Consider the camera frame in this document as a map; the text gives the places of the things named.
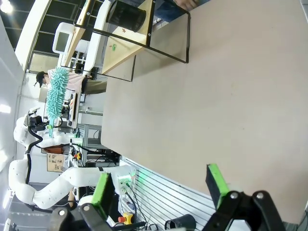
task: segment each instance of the desk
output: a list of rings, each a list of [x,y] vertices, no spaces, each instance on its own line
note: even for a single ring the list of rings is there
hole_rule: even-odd
[[[308,199],[300,2],[212,0],[191,16],[189,64],[143,51],[132,83],[108,79],[102,145],[206,194],[206,165],[217,163],[228,183],[267,190],[282,219],[298,223]],[[183,22],[151,43],[181,52],[179,34],[164,38]],[[128,70],[123,63],[112,72]]]

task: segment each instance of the screw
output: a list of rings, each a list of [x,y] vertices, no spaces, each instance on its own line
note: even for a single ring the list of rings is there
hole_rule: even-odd
[[[263,199],[263,197],[264,197],[264,195],[263,195],[263,193],[261,193],[261,192],[259,192],[258,194],[257,194],[257,198],[258,199]]]
[[[231,193],[230,197],[231,197],[231,199],[236,199],[238,197],[237,192]]]

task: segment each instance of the white monitor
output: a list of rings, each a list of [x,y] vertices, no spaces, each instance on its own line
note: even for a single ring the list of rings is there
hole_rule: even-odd
[[[74,35],[75,27],[69,23],[60,23],[54,35],[52,51],[57,54],[68,52]]]

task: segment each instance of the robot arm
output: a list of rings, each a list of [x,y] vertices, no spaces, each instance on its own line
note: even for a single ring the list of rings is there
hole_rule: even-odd
[[[26,184],[27,156],[14,160],[9,168],[9,186],[16,197],[29,205],[47,209],[60,201],[74,187],[96,186],[102,174],[98,167],[70,167],[40,191]]]
[[[31,169],[30,149],[34,143],[38,142],[33,135],[40,138],[41,142],[37,144],[40,147],[66,144],[72,138],[59,132],[54,132],[53,138],[50,138],[49,134],[45,133],[45,126],[41,117],[36,115],[37,108],[29,111],[31,114],[27,114],[16,121],[16,128],[14,129],[15,140],[26,147],[24,158],[12,161],[9,168],[9,186],[15,191],[17,198],[26,204],[47,209],[60,201],[74,186],[96,186],[103,173],[98,167],[71,167],[40,191],[28,185],[29,169]],[[28,125],[35,129],[36,134],[28,129]],[[73,142],[79,143],[80,140],[82,139],[74,138]],[[133,175],[133,169],[130,166],[109,167],[105,168],[104,172],[111,173],[115,191],[118,194],[122,193],[125,183],[131,182]]]

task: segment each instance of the teal feather duster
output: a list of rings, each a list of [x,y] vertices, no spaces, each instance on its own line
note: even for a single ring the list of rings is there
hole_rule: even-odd
[[[52,137],[52,128],[54,121],[61,116],[62,106],[64,102],[66,87],[68,83],[69,72],[62,68],[57,67],[53,76],[51,77],[52,89],[47,93],[47,115],[49,119],[49,136]]]

